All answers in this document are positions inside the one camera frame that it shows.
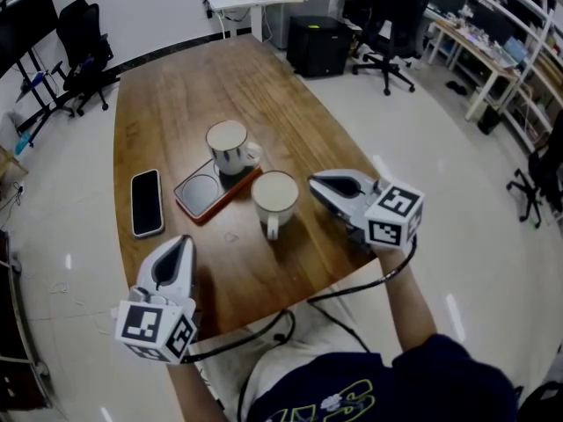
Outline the navy printed t-shirt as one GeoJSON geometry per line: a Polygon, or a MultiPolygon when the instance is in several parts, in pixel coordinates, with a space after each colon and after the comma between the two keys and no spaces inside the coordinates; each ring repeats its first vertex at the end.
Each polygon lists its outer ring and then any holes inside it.
{"type": "Polygon", "coordinates": [[[246,422],[516,422],[509,379],[435,334],[386,367],[377,353],[327,353],[259,397],[246,422]]]}

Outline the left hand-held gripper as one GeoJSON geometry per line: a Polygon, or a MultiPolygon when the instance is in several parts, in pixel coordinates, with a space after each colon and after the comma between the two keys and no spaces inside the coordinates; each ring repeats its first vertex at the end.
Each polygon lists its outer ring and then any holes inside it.
{"type": "Polygon", "coordinates": [[[196,248],[188,235],[171,238],[151,252],[141,264],[137,286],[117,309],[115,340],[142,359],[180,364],[197,332],[192,319],[196,304],[189,298],[195,267],[196,248]]]}

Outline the white mug with blue marks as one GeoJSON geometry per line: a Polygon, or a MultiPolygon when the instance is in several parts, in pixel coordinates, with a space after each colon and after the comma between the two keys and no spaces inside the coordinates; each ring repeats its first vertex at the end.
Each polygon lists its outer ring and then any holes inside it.
{"type": "Polygon", "coordinates": [[[236,120],[217,122],[206,133],[205,141],[218,170],[226,175],[257,167],[263,156],[263,149],[249,140],[247,129],[236,120]]]}

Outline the black swivel chair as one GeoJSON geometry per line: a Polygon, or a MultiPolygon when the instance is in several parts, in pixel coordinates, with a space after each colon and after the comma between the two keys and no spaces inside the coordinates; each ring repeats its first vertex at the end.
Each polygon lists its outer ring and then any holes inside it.
{"type": "Polygon", "coordinates": [[[526,199],[524,215],[519,217],[520,222],[526,222],[534,209],[537,221],[534,227],[541,226],[542,218],[539,210],[540,198],[553,205],[556,211],[563,215],[563,188],[559,188],[559,168],[563,165],[563,109],[559,111],[552,132],[545,142],[537,147],[528,158],[528,174],[516,169],[514,176],[521,178],[521,182],[511,180],[506,189],[518,189],[526,199]]]}

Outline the black waste bin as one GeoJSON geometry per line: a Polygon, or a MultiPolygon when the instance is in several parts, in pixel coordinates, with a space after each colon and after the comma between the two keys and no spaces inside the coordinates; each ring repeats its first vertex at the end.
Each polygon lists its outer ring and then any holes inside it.
{"type": "Polygon", "coordinates": [[[500,123],[501,115],[488,105],[477,122],[477,127],[483,135],[490,135],[500,123]]]}

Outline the black television screen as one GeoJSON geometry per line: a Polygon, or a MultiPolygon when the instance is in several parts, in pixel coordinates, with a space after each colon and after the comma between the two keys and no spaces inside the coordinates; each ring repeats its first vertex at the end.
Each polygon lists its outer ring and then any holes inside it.
{"type": "Polygon", "coordinates": [[[54,31],[53,0],[10,0],[0,10],[0,78],[25,53],[54,31]]]}

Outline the white ceramic mug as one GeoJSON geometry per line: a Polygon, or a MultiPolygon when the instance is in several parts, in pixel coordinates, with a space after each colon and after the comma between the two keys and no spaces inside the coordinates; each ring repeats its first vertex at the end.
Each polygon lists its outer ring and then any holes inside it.
{"type": "Polygon", "coordinates": [[[280,228],[292,218],[299,198],[296,181],[286,172],[267,171],[257,177],[251,188],[252,202],[260,222],[266,226],[267,239],[278,239],[280,228]]]}

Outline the wooden stool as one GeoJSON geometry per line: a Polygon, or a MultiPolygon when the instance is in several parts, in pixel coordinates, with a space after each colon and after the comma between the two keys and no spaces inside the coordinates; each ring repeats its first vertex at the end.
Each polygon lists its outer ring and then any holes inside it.
{"type": "Polygon", "coordinates": [[[0,197],[7,190],[7,176],[16,169],[21,176],[29,173],[29,170],[16,158],[13,150],[5,149],[0,145],[0,197]]]}

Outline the black mesh office chair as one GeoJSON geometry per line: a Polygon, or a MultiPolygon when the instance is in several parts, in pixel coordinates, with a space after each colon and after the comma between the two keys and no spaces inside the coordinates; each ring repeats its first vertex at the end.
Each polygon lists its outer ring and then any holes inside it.
{"type": "Polygon", "coordinates": [[[97,4],[76,0],[62,9],[56,33],[65,49],[69,70],[62,70],[58,62],[51,71],[60,75],[63,89],[70,96],[81,99],[76,108],[84,115],[84,106],[97,94],[104,99],[103,89],[118,83],[121,78],[106,69],[113,59],[113,50],[108,35],[100,31],[100,10],[97,4]]]}

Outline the person's left forearm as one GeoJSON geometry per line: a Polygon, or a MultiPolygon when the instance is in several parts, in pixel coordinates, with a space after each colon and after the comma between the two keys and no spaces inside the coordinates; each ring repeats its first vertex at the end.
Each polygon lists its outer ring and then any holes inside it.
{"type": "Polygon", "coordinates": [[[229,422],[195,365],[167,369],[185,422],[229,422]]]}

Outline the wooden workbench with white legs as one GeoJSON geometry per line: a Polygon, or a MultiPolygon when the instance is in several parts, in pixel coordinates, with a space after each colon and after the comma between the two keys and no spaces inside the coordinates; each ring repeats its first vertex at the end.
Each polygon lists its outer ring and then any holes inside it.
{"type": "Polygon", "coordinates": [[[460,31],[456,30],[452,24],[449,24],[444,20],[437,19],[433,21],[432,25],[435,27],[437,35],[434,40],[428,43],[433,46],[428,57],[428,65],[433,64],[436,55],[441,49],[442,41],[444,40],[444,37],[447,36],[448,38],[454,40],[454,47],[450,52],[450,66],[454,67],[457,64],[458,56],[461,55],[463,50],[466,50],[490,71],[488,79],[480,87],[477,97],[474,99],[473,103],[469,105],[464,118],[467,121],[471,120],[480,104],[486,100],[489,101],[489,105],[494,109],[499,109],[503,104],[505,104],[519,78],[515,71],[513,69],[503,68],[498,61],[489,56],[484,50],[480,49],[474,41],[471,41],[460,31]],[[489,98],[489,93],[499,77],[508,80],[507,87],[499,98],[489,98]]]}

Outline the black smartphone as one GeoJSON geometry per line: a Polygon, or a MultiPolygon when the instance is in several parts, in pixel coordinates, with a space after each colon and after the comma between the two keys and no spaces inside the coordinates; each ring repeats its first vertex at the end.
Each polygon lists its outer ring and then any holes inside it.
{"type": "Polygon", "coordinates": [[[130,197],[133,236],[141,239],[163,232],[165,219],[158,170],[134,175],[130,183],[130,197]]]}

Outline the black box cabinet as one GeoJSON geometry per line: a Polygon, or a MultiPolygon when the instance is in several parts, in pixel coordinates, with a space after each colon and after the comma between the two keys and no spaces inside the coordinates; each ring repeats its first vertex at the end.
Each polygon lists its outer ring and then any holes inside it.
{"type": "Polygon", "coordinates": [[[344,73],[354,32],[325,16],[292,16],[286,58],[303,77],[339,76],[344,73]]]}

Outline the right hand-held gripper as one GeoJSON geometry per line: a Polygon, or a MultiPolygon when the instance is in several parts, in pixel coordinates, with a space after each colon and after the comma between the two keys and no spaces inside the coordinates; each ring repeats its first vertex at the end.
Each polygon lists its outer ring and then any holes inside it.
{"type": "Polygon", "coordinates": [[[386,186],[381,182],[374,191],[376,181],[352,169],[320,171],[308,177],[311,194],[349,230],[362,231],[367,244],[403,249],[420,226],[425,194],[397,180],[386,186]]]}

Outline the white standing desk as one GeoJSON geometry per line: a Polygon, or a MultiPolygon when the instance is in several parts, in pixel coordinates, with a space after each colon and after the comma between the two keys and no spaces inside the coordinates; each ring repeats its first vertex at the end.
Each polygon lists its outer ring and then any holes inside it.
{"type": "Polygon", "coordinates": [[[226,33],[231,37],[237,37],[238,22],[229,21],[226,18],[228,11],[238,9],[248,10],[251,21],[251,34],[259,42],[263,41],[262,23],[266,8],[277,4],[302,4],[308,0],[203,0],[207,3],[209,10],[218,17],[225,39],[226,33]]]}

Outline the orange-edged black coaster tray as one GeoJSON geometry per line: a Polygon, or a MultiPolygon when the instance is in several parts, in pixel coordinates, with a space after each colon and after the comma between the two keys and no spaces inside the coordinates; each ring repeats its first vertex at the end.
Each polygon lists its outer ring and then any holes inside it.
{"type": "Polygon", "coordinates": [[[204,225],[262,173],[261,167],[247,166],[237,175],[219,171],[207,161],[174,189],[179,207],[198,226],[204,225]]]}

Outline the person's right forearm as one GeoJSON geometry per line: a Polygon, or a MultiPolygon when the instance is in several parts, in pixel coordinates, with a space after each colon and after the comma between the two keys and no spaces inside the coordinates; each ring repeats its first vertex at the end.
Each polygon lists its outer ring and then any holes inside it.
{"type": "Polygon", "coordinates": [[[437,333],[435,320],[408,264],[385,282],[392,320],[403,352],[437,333]]]}

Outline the black office chair with clothes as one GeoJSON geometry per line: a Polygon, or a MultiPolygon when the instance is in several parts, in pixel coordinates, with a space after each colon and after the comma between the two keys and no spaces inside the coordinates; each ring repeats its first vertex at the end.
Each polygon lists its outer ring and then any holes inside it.
{"type": "Polygon", "coordinates": [[[408,85],[414,84],[404,76],[393,60],[418,58],[420,28],[428,0],[345,0],[342,17],[360,28],[358,45],[370,49],[362,56],[362,63],[352,67],[352,73],[361,69],[376,69],[384,77],[384,95],[389,96],[390,76],[408,85]]]}

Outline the dark wooden cabinet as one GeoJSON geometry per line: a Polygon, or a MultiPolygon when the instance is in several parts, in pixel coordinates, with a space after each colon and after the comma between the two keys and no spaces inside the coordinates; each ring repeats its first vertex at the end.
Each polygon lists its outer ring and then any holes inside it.
{"type": "Polygon", "coordinates": [[[21,295],[22,267],[0,230],[0,412],[34,411],[52,406],[40,360],[26,321],[21,295]]]}

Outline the light grey trousers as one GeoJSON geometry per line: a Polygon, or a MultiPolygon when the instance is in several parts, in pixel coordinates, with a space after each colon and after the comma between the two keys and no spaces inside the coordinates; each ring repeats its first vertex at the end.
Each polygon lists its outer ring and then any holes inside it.
{"type": "Polygon", "coordinates": [[[371,353],[389,366],[400,353],[391,306],[385,286],[357,294],[326,299],[314,307],[300,302],[290,308],[296,328],[288,343],[278,346],[273,334],[257,338],[215,357],[204,360],[198,369],[207,377],[223,406],[228,422],[237,422],[238,402],[245,416],[250,403],[270,390],[284,375],[325,353],[363,353],[365,350],[321,310],[354,330],[371,353]]]}

